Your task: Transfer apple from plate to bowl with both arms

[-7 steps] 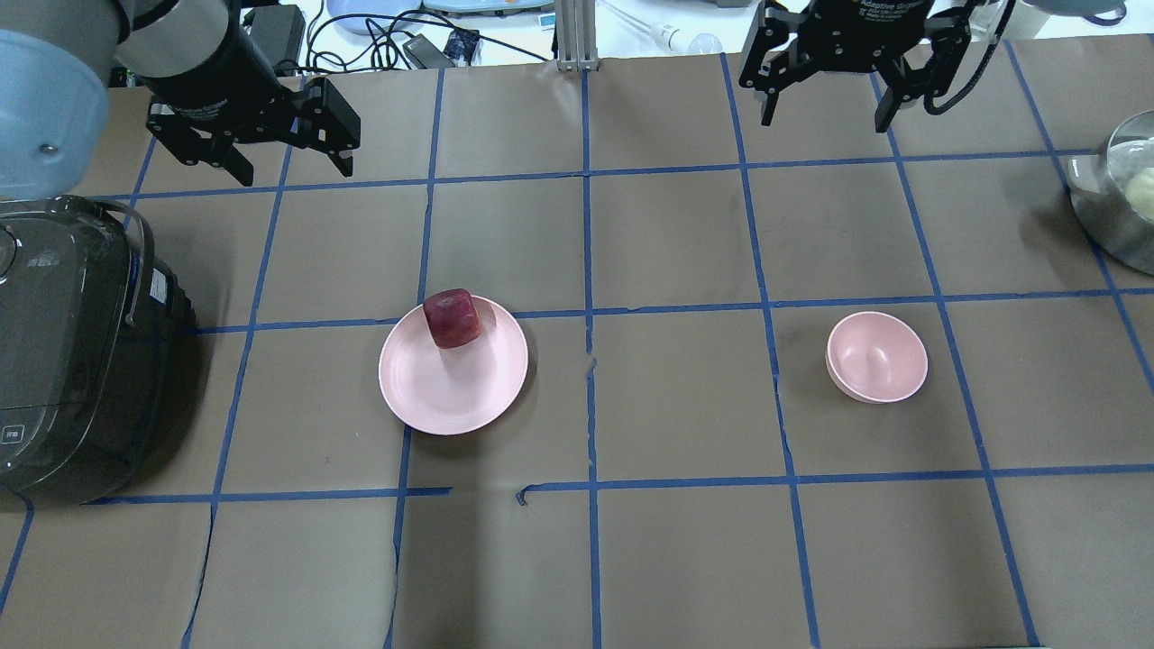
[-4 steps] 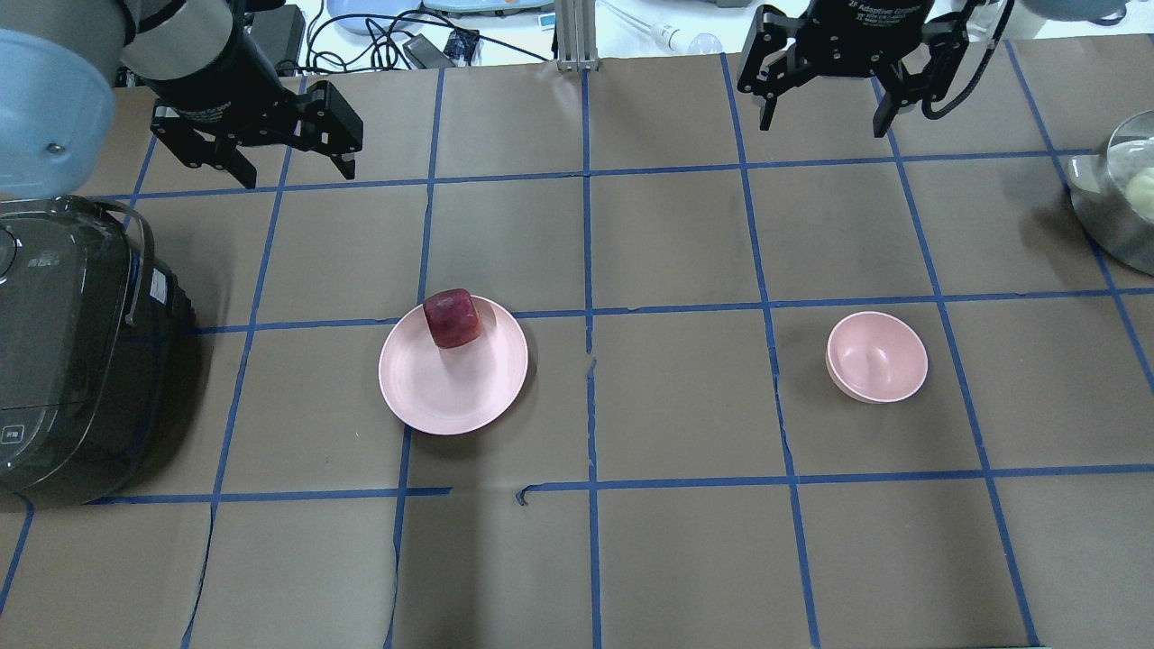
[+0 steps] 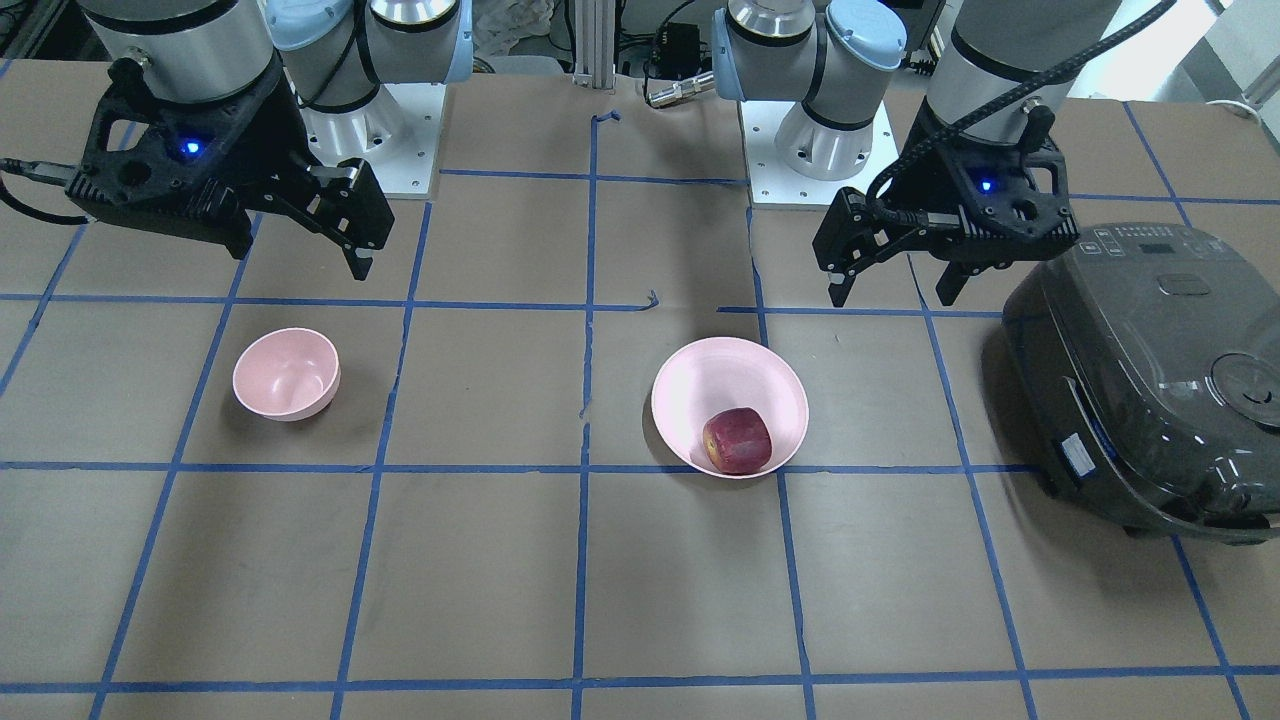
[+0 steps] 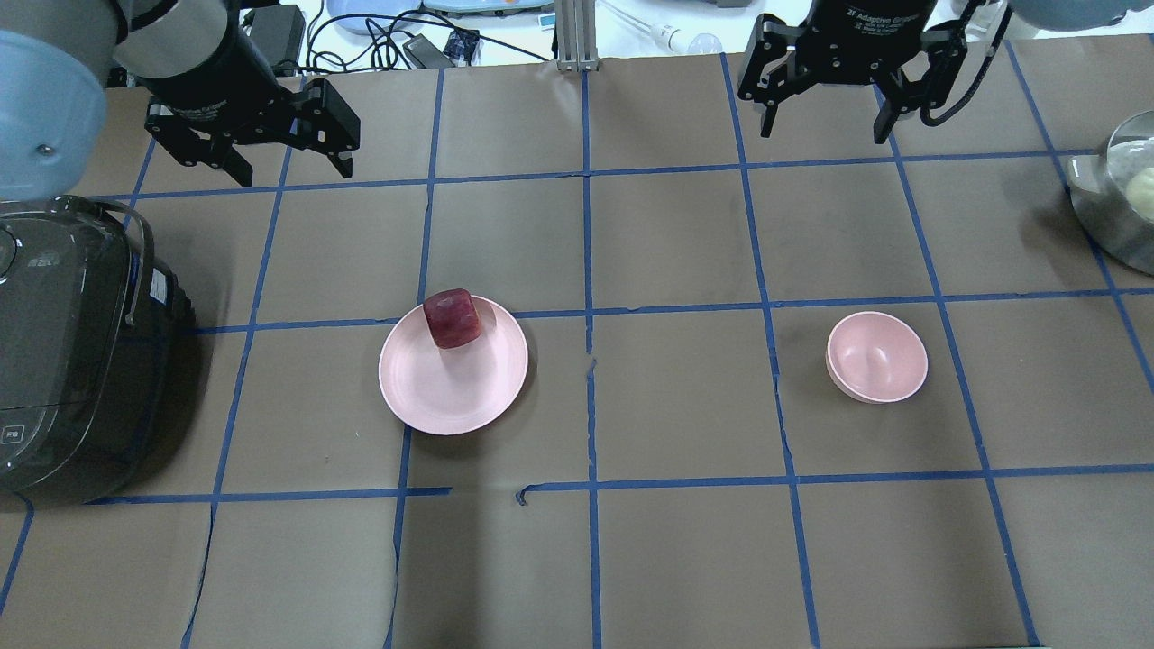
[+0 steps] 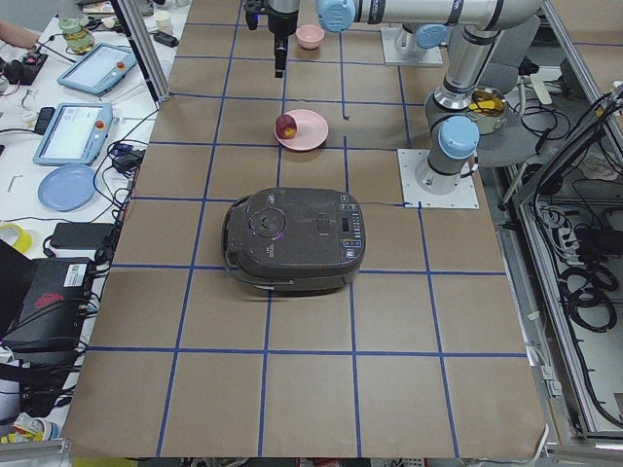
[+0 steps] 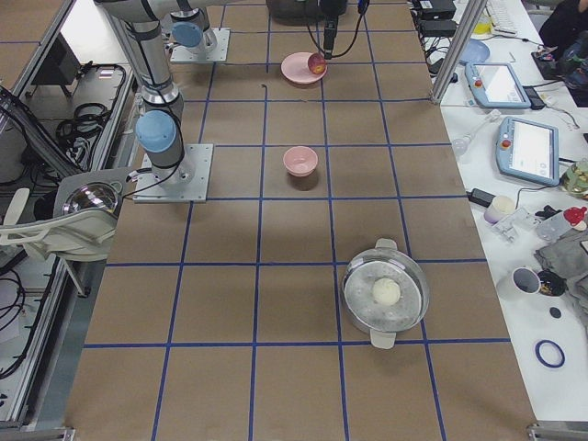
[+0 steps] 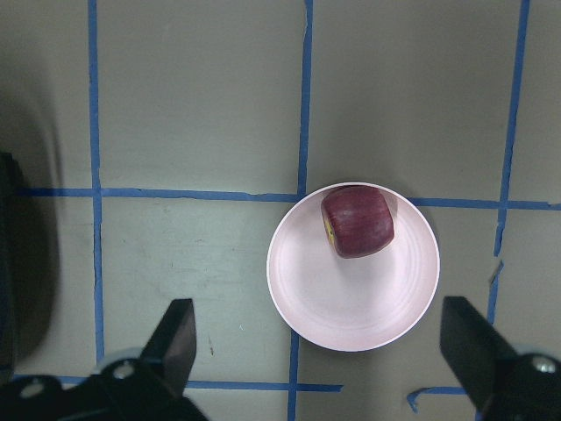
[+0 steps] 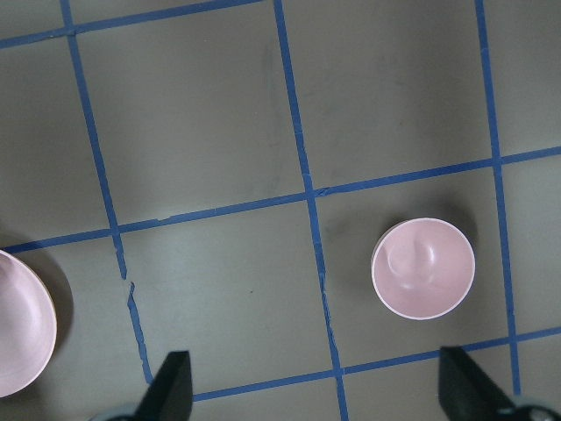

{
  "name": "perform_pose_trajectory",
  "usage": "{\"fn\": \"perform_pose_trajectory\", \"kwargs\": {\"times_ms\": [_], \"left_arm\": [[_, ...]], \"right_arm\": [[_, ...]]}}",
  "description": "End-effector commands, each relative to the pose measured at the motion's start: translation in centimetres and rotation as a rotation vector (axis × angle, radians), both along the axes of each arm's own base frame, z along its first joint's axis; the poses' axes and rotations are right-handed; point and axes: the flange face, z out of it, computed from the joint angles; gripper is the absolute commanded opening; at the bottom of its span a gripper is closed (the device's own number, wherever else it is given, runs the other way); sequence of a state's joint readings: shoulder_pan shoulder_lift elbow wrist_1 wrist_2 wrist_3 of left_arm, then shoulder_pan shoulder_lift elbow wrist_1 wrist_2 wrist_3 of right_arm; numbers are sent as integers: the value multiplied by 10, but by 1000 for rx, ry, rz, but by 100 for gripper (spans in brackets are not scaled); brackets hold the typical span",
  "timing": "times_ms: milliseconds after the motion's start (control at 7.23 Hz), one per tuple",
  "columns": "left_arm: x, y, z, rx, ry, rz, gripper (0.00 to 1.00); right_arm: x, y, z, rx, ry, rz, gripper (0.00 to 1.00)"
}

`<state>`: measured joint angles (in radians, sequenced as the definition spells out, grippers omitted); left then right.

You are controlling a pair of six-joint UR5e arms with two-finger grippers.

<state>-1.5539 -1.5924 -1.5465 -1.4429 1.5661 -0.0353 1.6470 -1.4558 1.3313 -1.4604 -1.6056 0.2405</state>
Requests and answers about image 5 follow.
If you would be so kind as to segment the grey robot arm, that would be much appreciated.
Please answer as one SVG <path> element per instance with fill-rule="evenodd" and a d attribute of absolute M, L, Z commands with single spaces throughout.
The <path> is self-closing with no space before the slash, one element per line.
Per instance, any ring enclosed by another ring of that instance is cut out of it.
<path fill-rule="evenodd" d="M 317 1 L 315 8 L 320 26 L 336 33 L 355 22 L 420 22 L 459 27 L 456 54 L 450 58 L 443 83 L 426 104 L 432 148 L 423 173 L 428 176 L 424 184 L 429 186 L 434 181 L 459 177 L 475 152 L 470 148 L 456 154 L 454 147 L 443 141 L 446 121 L 466 123 L 471 131 L 477 130 L 464 111 L 491 59 L 497 38 L 502 31 L 526 22 L 541 5 L 540 1 Z"/>
<path fill-rule="evenodd" d="M 401 47 L 408 53 L 430 50 L 446 42 L 448 26 L 441 23 L 403 23 Z"/>

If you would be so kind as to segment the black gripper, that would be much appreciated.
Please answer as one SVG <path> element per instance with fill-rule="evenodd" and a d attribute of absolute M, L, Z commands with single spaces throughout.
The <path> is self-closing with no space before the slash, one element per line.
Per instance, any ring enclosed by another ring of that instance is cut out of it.
<path fill-rule="evenodd" d="M 267 0 L 268 27 L 274 35 L 292 35 L 297 29 L 298 0 Z M 288 57 L 288 38 L 274 41 L 275 77 L 282 78 Z"/>

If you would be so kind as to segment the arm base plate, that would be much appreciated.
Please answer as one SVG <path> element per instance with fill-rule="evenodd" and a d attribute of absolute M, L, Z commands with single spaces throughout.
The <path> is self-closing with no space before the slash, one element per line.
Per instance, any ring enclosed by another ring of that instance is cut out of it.
<path fill-rule="evenodd" d="M 440 175 L 428 164 L 425 149 L 398 149 L 403 204 L 422 209 L 478 209 L 473 172 L 466 162 L 455 175 Z"/>
<path fill-rule="evenodd" d="M 430 50 L 406 52 L 401 43 L 404 39 L 402 27 L 385 27 L 381 30 L 386 65 L 434 67 L 443 65 L 440 47 Z"/>

